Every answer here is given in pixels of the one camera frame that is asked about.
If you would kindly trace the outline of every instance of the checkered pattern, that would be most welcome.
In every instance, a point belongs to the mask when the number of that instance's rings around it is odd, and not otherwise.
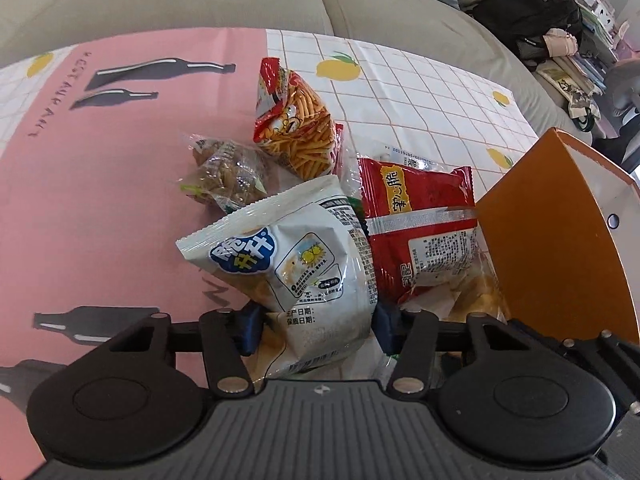
[[[49,75],[73,48],[68,46],[53,52],[49,64],[32,77],[27,77],[27,70],[37,56],[0,70],[0,156]]]
[[[356,150],[368,139],[399,146],[452,168],[471,166],[479,200],[508,171],[487,152],[516,163],[538,137],[506,88],[433,59],[394,48],[305,32],[267,30],[269,56],[298,72],[346,126]],[[348,54],[352,81],[318,77],[319,62]],[[500,105],[501,92],[510,104]]]

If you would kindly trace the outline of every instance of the beige sofa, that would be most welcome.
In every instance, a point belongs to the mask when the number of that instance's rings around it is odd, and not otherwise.
[[[591,143],[484,27],[436,0],[0,0],[0,66],[115,34],[179,27],[265,27],[355,38],[445,62],[513,91],[541,135]]]

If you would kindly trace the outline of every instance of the orange box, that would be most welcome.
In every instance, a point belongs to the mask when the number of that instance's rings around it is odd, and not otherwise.
[[[640,190],[629,174],[552,128],[477,209],[512,317],[561,340],[607,328],[640,342]]]

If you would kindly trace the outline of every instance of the backpack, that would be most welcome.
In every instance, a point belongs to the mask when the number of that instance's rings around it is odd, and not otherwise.
[[[542,36],[550,28],[582,42],[582,13],[574,0],[483,0],[471,13],[531,71],[549,59]]]

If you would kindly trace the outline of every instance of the red snack package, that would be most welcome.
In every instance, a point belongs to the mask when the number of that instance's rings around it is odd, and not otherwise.
[[[421,171],[370,158],[358,165],[382,298],[402,303],[471,265],[478,252],[471,168]]]

